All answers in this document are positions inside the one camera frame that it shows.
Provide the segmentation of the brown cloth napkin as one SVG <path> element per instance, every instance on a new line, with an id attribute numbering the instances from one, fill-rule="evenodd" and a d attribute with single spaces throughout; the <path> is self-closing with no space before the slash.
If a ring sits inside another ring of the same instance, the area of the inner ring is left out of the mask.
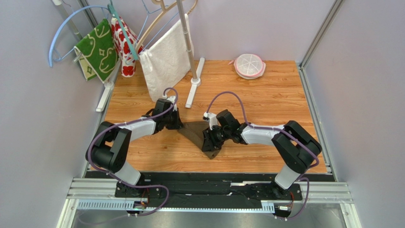
<path id="1" fill-rule="evenodd" d="M 178 133 L 186 137 L 191 141 L 202 153 L 204 153 L 209 159 L 214 159 L 220 149 L 214 149 L 213 151 L 203 151 L 204 135 L 203 131 L 209 128 L 209 124 L 205 121 L 185 122 L 183 127 L 178 129 Z"/>

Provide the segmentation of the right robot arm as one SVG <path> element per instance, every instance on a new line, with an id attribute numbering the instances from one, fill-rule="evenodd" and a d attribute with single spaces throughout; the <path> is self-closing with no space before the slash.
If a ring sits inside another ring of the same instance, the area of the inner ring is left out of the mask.
<path id="1" fill-rule="evenodd" d="M 277 190 L 288 190 L 311 166 L 319 162 L 318 155 L 322 152 L 320 143 L 296 121 L 278 126 L 240 123 L 228 110 L 218 114 L 204 113 L 203 119 L 209 126 L 202 132 L 202 152 L 219 151 L 227 140 L 237 144 L 275 147 L 285 163 L 273 181 Z"/>

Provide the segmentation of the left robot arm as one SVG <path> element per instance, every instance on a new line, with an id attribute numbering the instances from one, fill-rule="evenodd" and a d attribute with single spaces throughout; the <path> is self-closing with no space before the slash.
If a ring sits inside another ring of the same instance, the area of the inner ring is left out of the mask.
<path id="1" fill-rule="evenodd" d="M 126 161 L 129 144 L 144 136 L 157 134 L 164 128 L 183 128 L 176 103 L 176 96 L 165 96 L 159 98 L 155 107 L 139 119 L 117 124 L 102 122 L 86 152 L 86 160 L 94 168 L 134 187 L 142 174 Z"/>

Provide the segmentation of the metal drying rack stand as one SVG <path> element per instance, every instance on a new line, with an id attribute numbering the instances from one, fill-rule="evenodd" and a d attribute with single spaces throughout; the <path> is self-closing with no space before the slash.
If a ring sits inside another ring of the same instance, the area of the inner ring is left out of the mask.
<path id="1" fill-rule="evenodd" d="M 195 96 L 196 96 L 197 89 L 202 83 L 201 74 L 202 74 L 202 70 L 204 67 L 205 58 L 203 58 L 203 57 L 200 58 L 198 66 L 197 67 L 195 66 L 193 47 L 191 44 L 190 30 L 189 30 L 188 22 L 185 18 L 186 13 L 184 12 L 184 9 L 183 9 L 183 1 L 177 0 L 176 5 L 178 8 L 181 25 L 182 25 L 182 29 L 183 29 L 183 36 L 184 36 L 184 40 L 185 40 L 185 44 L 186 44 L 186 52 L 187 52 L 189 64 L 190 64 L 190 71 L 192 73 L 191 88 L 190 88 L 190 92 L 188 94 L 188 98 L 185 103 L 185 108 L 191 108 L 193 105 Z"/>

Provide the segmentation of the white towel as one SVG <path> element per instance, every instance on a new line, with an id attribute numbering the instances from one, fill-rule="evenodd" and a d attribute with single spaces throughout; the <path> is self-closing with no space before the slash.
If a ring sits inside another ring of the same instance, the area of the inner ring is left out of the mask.
<path id="1" fill-rule="evenodd" d="M 152 101 L 162 97 L 168 87 L 174 87 L 190 70 L 181 21 L 177 21 L 149 49 L 140 52 L 140 63 Z"/>

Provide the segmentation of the red white patterned cloth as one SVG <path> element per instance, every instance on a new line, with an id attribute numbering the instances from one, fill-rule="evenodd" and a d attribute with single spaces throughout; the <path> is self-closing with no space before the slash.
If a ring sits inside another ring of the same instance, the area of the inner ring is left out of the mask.
<path id="1" fill-rule="evenodd" d="M 120 18 L 124 28 L 121 28 L 117 18 L 111 18 L 111 32 L 113 37 L 113 43 L 116 52 L 122 62 L 121 75 L 124 77 L 132 77 L 136 72 L 136 62 L 131 54 L 129 44 L 124 36 L 124 32 L 127 34 L 130 43 L 135 47 L 134 42 L 137 41 L 137 35 L 127 26 L 122 18 Z"/>

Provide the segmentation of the white pink lidded container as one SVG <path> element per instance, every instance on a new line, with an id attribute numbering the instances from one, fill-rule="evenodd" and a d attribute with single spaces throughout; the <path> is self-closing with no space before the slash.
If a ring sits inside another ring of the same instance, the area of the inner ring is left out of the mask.
<path id="1" fill-rule="evenodd" d="M 242 54 L 238 56 L 234 60 L 233 66 L 238 76 L 247 80 L 263 76 L 266 69 L 266 64 L 255 54 Z"/>

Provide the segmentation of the green patterned towel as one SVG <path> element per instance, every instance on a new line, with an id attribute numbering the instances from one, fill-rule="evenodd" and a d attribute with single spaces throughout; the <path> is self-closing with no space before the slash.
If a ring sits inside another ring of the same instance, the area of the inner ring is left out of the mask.
<path id="1" fill-rule="evenodd" d="M 103 19 L 74 46 L 74 52 L 86 81 L 109 79 L 119 60 L 109 21 Z"/>

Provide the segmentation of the beige wooden hanger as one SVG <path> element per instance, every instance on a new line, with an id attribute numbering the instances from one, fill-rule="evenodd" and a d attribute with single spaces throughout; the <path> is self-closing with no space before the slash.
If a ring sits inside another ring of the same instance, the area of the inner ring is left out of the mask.
<path id="1" fill-rule="evenodd" d="M 143 5 L 144 5 L 144 7 L 145 7 L 145 9 L 147 11 L 147 17 L 146 17 L 145 23 L 144 23 L 144 25 L 143 25 L 140 33 L 139 33 L 140 36 L 138 37 L 138 39 L 136 41 L 136 47 L 135 47 L 135 50 L 136 50 L 135 53 L 136 54 L 137 54 L 137 52 L 138 52 L 138 50 L 139 50 L 139 48 L 141 46 L 147 47 L 149 45 L 149 43 L 144 45 L 145 39 L 148 37 L 148 35 L 154 29 L 154 27 L 158 24 L 158 22 L 163 18 L 163 16 L 167 12 L 169 12 L 172 8 L 177 7 L 178 14 L 179 14 L 180 19 L 181 19 L 182 27 L 184 29 L 186 28 L 185 16 L 184 16 L 185 12 L 184 12 L 184 8 L 183 8 L 183 0 L 176 0 L 175 2 L 173 2 L 170 5 L 166 5 L 163 0 L 151 0 L 151 2 L 154 5 L 157 5 L 157 6 L 160 7 L 160 9 L 157 9 L 157 10 L 155 10 L 153 12 L 150 12 L 148 10 L 148 8 L 147 8 L 146 4 L 144 3 L 144 1 L 142 1 L 142 2 L 143 2 Z M 154 21 L 151 23 L 151 25 L 146 30 L 144 30 L 144 27 L 145 27 L 146 22 L 148 21 L 149 15 L 152 14 L 152 13 L 155 13 L 155 12 L 160 12 L 160 14 L 154 19 Z"/>

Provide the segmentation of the teal hanger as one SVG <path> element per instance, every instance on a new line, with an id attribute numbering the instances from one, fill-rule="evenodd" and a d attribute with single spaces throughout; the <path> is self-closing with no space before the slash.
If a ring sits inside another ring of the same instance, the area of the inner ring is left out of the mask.
<path id="1" fill-rule="evenodd" d="M 109 4 L 107 5 L 107 8 L 110 11 L 110 13 L 113 15 L 113 17 L 115 17 L 117 19 L 117 21 L 118 21 L 118 24 L 119 24 L 119 26 L 120 26 L 120 28 L 121 28 L 121 30 L 123 32 L 123 35 L 124 35 L 124 37 L 125 37 L 125 39 L 127 41 L 128 47 L 130 49 L 132 59 L 134 61 L 138 60 L 139 58 L 138 58 L 137 51 L 134 48 L 133 44 L 131 43 L 129 36 L 127 35 L 127 32 L 125 31 L 124 25 L 123 25 L 123 23 L 122 23 L 122 21 L 120 19 L 120 16 L 119 16 L 118 12 L 116 11 L 116 9 L 114 7 L 114 4 L 113 4 L 112 0 L 109 1 Z"/>

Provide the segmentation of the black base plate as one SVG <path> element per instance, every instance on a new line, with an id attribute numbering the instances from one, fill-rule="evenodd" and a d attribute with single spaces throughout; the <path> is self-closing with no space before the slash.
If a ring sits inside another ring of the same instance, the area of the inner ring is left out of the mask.
<path id="1" fill-rule="evenodd" d="M 289 190 L 275 190 L 274 173 L 144 172 L 140 188 L 128 187 L 98 171 L 87 178 L 113 182 L 116 198 L 143 198 L 149 207 L 259 209 L 261 201 L 301 201 L 305 188 L 295 183 Z"/>

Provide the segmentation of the aluminium frame rail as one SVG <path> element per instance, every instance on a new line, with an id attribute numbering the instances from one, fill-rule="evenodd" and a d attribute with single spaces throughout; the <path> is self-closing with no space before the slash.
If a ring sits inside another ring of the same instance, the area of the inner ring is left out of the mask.
<path id="1" fill-rule="evenodd" d="M 309 48 L 307 49 L 302 61 L 299 64 L 300 69 L 304 69 L 310 62 L 312 56 L 314 55 L 317 47 L 319 46 L 321 40 L 323 39 L 325 33 L 333 23 L 334 18 L 338 14 L 345 0 L 335 0 L 328 11 L 325 19 L 323 20 L 320 28 L 318 29 L 314 39 L 312 40 Z"/>

